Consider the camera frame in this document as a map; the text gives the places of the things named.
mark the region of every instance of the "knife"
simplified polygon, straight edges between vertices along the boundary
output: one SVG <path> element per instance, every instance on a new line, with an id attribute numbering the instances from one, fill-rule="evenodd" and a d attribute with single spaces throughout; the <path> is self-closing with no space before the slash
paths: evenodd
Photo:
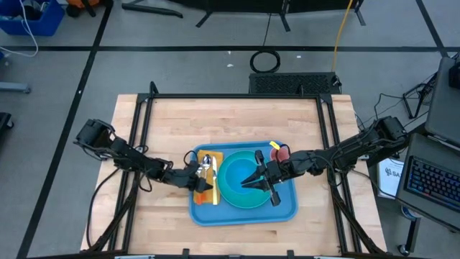
<path id="1" fill-rule="evenodd" d="M 213 156 L 213 205 L 219 204 L 217 200 L 216 180 L 217 180 L 217 161 L 216 161 L 216 157 Z"/>

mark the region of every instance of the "keyboard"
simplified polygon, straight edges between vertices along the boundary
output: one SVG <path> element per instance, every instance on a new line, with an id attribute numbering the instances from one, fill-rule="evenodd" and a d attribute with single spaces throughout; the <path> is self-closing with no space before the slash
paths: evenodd
<path id="1" fill-rule="evenodd" d="M 415 156 L 409 159 L 405 188 L 450 209 L 460 211 L 460 174 Z"/>

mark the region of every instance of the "white wire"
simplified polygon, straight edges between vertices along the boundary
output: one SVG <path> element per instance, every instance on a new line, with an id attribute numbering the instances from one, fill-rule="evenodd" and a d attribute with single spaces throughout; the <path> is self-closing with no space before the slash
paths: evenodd
<path id="1" fill-rule="evenodd" d="M 25 53 L 19 53 L 19 52 L 13 51 L 13 50 L 8 50 L 8 49 L 6 49 L 6 48 L 4 48 L 2 46 L 0 46 L 0 50 L 6 51 L 6 52 L 11 53 L 11 54 L 16 54 L 16 55 L 21 55 L 21 56 L 28 57 L 28 58 L 33 58 L 38 53 L 38 44 L 37 44 L 37 41 L 35 40 L 34 35 L 32 34 L 32 31 L 30 30 L 29 23 L 27 22 L 26 9 L 24 8 L 24 4 L 22 3 L 22 0 L 19 0 L 19 3 L 21 3 L 22 13 L 24 15 L 24 19 L 21 21 L 21 24 L 22 24 L 23 28 L 26 30 L 27 34 L 30 35 L 30 37 L 34 41 L 35 53 L 31 54 L 31 55 L 30 54 L 25 54 Z"/>

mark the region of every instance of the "blue tray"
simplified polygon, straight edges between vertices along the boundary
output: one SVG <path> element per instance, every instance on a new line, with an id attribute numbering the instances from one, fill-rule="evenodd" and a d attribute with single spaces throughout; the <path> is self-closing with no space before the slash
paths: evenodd
<path id="1" fill-rule="evenodd" d="M 231 154 L 249 150 L 261 150 L 265 162 L 270 160 L 270 151 L 272 146 L 270 141 L 258 142 L 234 142 L 223 144 L 207 144 L 195 147 L 195 152 L 199 150 L 210 150 L 224 153 L 224 160 Z M 281 198 L 281 204 L 273 207 L 270 200 L 263 205 L 254 209 L 240 209 L 230 205 L 225 199 L 221 199 L 219 205 L 213 204 L 196 205 L 193 202 L 193 192 L 190 192 L 188 210 L 192 220 L 201 226 L 223 226 L 232 224 L 251 224 L 251 223 L 268 223 L 284 222 L 292 219 L 297 214 L 298 203 L 295 192 L 294 181 L 289 180 L 277 184 L 275 189 Z"/>

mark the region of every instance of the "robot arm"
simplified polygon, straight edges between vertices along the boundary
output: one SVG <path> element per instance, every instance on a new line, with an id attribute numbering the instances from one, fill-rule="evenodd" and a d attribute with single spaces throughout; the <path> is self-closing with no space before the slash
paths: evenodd
<path id="1" fill-rule="evenodd" d="M 273 160 L 265 165 L 262 152 L 258 150 L 255 154 L 257 169 L 241 184 L 244 188 L 270 191 L 272 205 L 277 206 L 281 200 L 273 185 L 303 176 L 305 172 L 319 176 L 327 168 L 349 171 L 357 163 L 358 157 L 400 145 L 406 138 L 407 133 L 399 120 L 385 117 L 358 135 L 325 150 L 301 150 L 292 154 L 289 151 L 290 158 L 281 162 Z"/>
<path id="2" fill-rule="evenodd" d="M 75 144 L 85 152 L 90 150 L 96 158 L 113 158 L 117 168 L 144 173 L 146 177 L 190 191 L 203 192 L 212 188 L 204 178 L 198 177 L 199 164 L 190 161 L 184 169 L 172 169 L 173 162 L 160 158 L 148 158 L 142 152 L 115 135 L 115 129 L 98 119 L 89 119 L 78 133 Z"/>

